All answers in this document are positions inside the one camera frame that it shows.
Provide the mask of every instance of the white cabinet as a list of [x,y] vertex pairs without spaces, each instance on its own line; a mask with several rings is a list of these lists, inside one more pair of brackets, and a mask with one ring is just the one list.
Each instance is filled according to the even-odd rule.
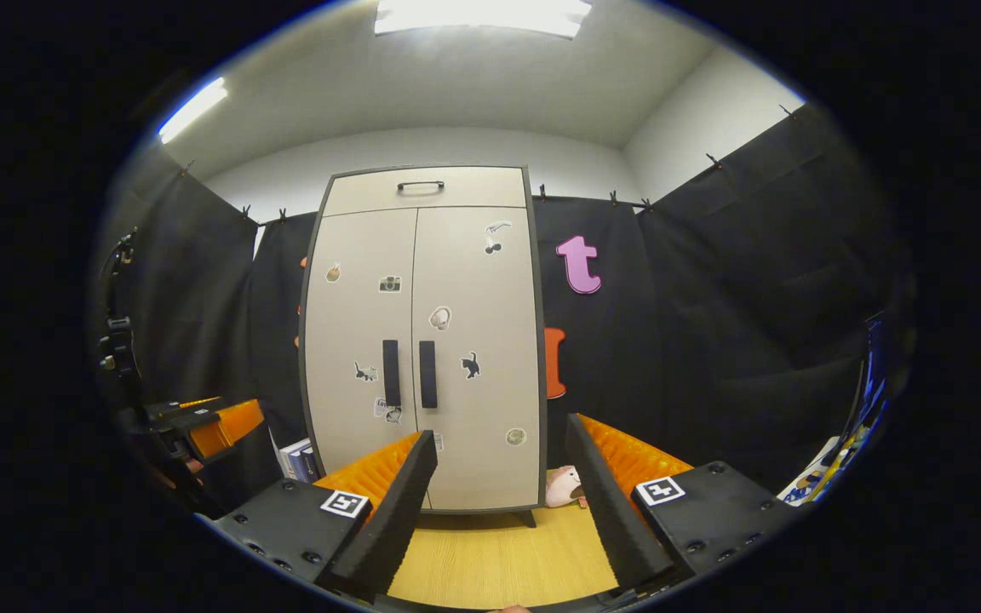
[[433,430],[428,512],[542,505],[542,304],[528,174],[336,175],[302,304],[305,416],[327,473]]

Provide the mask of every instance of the black curtain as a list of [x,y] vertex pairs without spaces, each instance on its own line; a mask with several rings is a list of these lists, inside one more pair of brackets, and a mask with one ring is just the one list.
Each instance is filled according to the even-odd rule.
[[669,453],[778,491],[855,397],[867,330],[902,251],[869,172],[812,106],[639,225],[657,287]]
[[[661,411],[663,365],[653,276],[638,222],[627,205],[589,198],[535,198],[544,325],[565,332],[559,346],[564,396],[548,400],[548,468],[568,463],[565,416],[591,416],[668,449]],[[594,294],[577,294],[565,276],[558,245],[584,237],[596,257]]]
[[301,302],[302,257],[308,253],[316,213],[270,221],[252,263],[249,290],[250,368],[275,444],[308,436],[297,372],[297,304]]
[[[145,214],[132,221],[139,226],[134,259],[118,286],[134,331],[143,400],[256,398],[248,349],[256,222],[191,175],[164,166],[132,194]],[[237,449],[202,474],[229,507],[281,477],[264,426]]]

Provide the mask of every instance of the ceiling light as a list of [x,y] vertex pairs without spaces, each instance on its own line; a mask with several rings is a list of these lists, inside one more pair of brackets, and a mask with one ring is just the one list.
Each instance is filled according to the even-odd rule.
[[381,0],[373,31],[490,25],[574,38],[591,8],[581,0]]
[[225,78],[216,78],[213,83],[204,87],[201,92],[188,100],[187,104],[180,107],[180,110],[169,121],[164,122],[163,127],[157,131],[158,135],[161,136],[161,144],[173,140],[176,135],[180,134],[181,129],[187,128],[189,123],[195,121],[195,117],[203,115],[208,108],[217,105],[218,100],[225,98],[228,95],[225,87],[222,87],[222,83],[225,81]]

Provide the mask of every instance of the stuffed toy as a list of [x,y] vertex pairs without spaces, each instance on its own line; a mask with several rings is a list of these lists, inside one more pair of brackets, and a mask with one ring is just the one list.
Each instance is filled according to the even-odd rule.
[[549,474],[544,501],[548,508],[565,506],[573,501],[577,501],[582,508],[588,507],[581,490],[581,478],[577,476],[577,470],[573,466],[563,466]]

